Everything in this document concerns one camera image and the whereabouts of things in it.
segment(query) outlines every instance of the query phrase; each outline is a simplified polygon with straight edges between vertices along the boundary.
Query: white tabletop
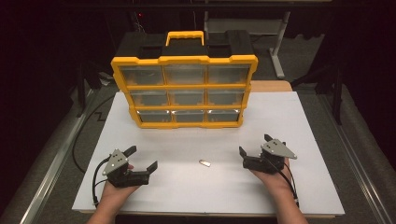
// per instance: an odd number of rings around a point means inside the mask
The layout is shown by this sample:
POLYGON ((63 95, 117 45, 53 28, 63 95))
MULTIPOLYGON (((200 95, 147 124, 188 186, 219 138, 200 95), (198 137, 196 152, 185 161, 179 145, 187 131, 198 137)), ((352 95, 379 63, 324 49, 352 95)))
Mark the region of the white tabletop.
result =
MULTIPOLYGON (((154 161, 158 169, 147 186, 136 191, 121 211, 137 214, 271 216, 275 213, 261 181, 242 167, 241 146, 258 156, 264 134, 286 142, 298 156, 290 168, 307 216, 345 213, 320 154, 296 92, 252 92, 240 128, 174 130, 140 129, 131 119, 123 93, 118 92, 93 152, 73 210, 91 212, 92 177, 100 161, 114 148, 137 146, 130 163, 145 171, 154 161), (209 161, 210 167, 199 160, 209 161)), ((97 181, 104 179, 99 171, 97 181)), ((100 198, 103 184, 96 192, 100 198)))

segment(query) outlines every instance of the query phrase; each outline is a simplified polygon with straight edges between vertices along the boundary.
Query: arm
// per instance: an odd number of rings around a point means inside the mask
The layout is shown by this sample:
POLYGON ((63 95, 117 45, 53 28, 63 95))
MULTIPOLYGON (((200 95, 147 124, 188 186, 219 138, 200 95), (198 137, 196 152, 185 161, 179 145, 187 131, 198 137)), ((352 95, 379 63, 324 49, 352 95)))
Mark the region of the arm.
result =
POLYGON ((106 182, 103 189, 102 198, 87 224, 110 224, 120 211, 128 197, 140 186, 128 188, 116 188, 106 182))
MULTIPOLYGON (((285 159, 285 163, 289 165, 289 160, 285 159)), ((251 172, 260 179, 274 198, 276 217, 279 224, 308 223, 296 205, 288 183, 280 174, 268 175, 258 171, 251 172)), ((283 169, 282 172, 288 179, 291 179, 291 174, 287 168, 283 169)))

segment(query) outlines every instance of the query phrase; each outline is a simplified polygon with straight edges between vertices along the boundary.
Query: plastic compartment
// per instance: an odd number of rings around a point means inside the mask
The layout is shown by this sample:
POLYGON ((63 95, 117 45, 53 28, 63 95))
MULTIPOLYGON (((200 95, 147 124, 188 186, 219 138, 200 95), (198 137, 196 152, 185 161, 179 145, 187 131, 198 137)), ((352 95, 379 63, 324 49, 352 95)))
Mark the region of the plastic compartment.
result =
POLYGON ((204 110, 174 110, 172 111, 176 122, 203 122, 204 110))
POLYGON ((241 105, 245 89, 207 90, 209 105, 241 105))
POLYGON ((138 110, 136 111, 142 122, 171 122, 169 110, 138 110))
POLYGON ((249 64, 209 65, 209 83, 246 83, 249 68, 249 64))
POLYGON ((208 110, 207 121, 208 122, 238 121, 239 113, 240 113, 239 109, 208 110))
POLYGON ((166 91, 130 91, 134 105, 168 105, 166 91))
POLYGON ((127 85, 163 85, 163 71, 159 65, 121 66, 127 85))
POLYGON ((205 90, 173 90, 168 91, 171 105, 203 105, 205 90))
POLYGON ((205 67, 201 64, 170 64, 164 72, 168 84, 205 83, 205 67))

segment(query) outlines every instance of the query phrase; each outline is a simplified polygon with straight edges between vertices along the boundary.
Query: gray carpet floor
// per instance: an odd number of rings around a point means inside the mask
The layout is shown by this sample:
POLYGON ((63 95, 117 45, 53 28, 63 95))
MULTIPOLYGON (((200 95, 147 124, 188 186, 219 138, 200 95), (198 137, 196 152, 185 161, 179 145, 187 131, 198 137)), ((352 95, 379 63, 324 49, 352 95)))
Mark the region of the gray carpet floor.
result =
MULTIPOLYGON (((295 39, 284 39, 279 52, 279 59, 287 81, 306 74, 309 65, 312 63, 315 53, 322 38, 312 38, 304 40, 301 37, 295 39)), ((259 67, 253 79, 271 80, 277 79, 272 66, 268 49, 271 48, 275 39, 272 37, 262 37, 253 43, 255 53, 259 57, 259 67)), ((340 126, 334 124, 329 115, 328 100, 330 95, 316 95, 313 84, 304 84, 294 89, 298 92, 304 112, 307 116, 311 129, 318 142, 320 152, 326 162, 337 188, 341 202, 346 210, 344 216, 324 219, 309 218, 310 223, 379 223, 373 206, 369 203, 370 195, 363 190, 363 185, 358 181, 357 174, 353 169, 353 164, 347 155, 345 140, 339 135, 340 126)), ((118 88, 115 84, 104 86, 95 95, 92 105, 87 111, 91 114, 94 108, 99 106, 104 100, 113 96, 118 88)), ((86 169, 91 155, 95 149, 99 135, 105 122, 99 119, 105 118, 112 99, 99 106, 92 116, 87 119, 81 133, 78 136, 75 153, 78 164, 86 169)), ((43 180, 50 164, 53 161, 59 147, 64 143, 64 139, 72 129, 72 123, 76 119, 78 104, 74 104, 69 114, 64 118, 58 129, 43 148, 30 173, 25 177, 23 184, 17 191, 13 201, 8 206, 6 212, 0 218, 0 223, 20 223, 30 202, 32 201, 37 188, 43 180)), ((381 152, 373 136, 369 132, 366 123, 359 114, 353 103, 353 99, 348 94, 347 88, 343 89, 343 103, 341 107, 341 126, 347 136, 347 144, 353 147, 356 156, 359 158, 364 172, 370 177, 375 186, 379 198, 384 207, 389 211, 391 219, 396 220, 393 211, 396 211, 396 174, 388 163, 387 158, 381 152)), ((83 178, 83 173, 74 164, 71 153, 64 164, 62 171, 57 178, 49 197, 45 200, 45 205, 36 217, 35 223, 84 223, 90 215, 81 214, 71 210, 76 198, 79 184, 83 178)), ((223 223, 220 219, 194 219, 182 218, 180 223, 223 223)), ((256 218, 235 218, 229 223, 263 223, 262 219, 256 218)), ((153 217, 131 217, 131 223, 167 223, 166 218, 160 222, 153 217)))

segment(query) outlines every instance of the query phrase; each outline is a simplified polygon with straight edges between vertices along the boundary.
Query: small parts organizer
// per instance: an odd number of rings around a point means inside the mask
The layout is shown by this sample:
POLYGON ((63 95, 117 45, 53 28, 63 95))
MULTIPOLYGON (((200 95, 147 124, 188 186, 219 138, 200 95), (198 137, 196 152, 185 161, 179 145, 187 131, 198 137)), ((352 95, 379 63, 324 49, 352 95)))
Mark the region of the small parts organizer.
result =
POLYGON ((127 33, 111 62, 140 128, 239 127, 257 68, 246 31, 127 33))

